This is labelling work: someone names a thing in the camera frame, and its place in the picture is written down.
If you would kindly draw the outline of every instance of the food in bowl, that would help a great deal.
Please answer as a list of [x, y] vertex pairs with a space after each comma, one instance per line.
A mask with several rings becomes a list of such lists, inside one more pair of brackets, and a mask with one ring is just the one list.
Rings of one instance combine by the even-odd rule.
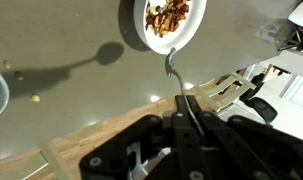
[[169, 32], [175, 32], [179, 27], [179, 21], [185, 20], [185, 15], [189, 12], [187, 0], [163, 1], [166, 1], [163, 7], [150, 6], [150, 2], [148, 2], [145, 18], [145, 29], [154, 31], [154, 34], [160, 38]]
[[179, 51], [191, 40], [201, 24], [207, 4], [207, 0], [185, 1], [189, 7], [189, 12], [185, 13], [186, 20], [180, 20], [179, 27], [174, 32], [168, 31], [167, 35], [162, 35], [163, 38], [160, 38], [157, 31], [155, 35], [154, 29], [147, 28], [146, 30], [148, 2], [150, 2], [150, 6], [154, 7], [158, 5], [165, 7], [167, 4], [166, 0], [135, 0], [133, 9], [134, 25], [143, 43], [154, 52], [163, 55], [168, 55], [172, 47]]

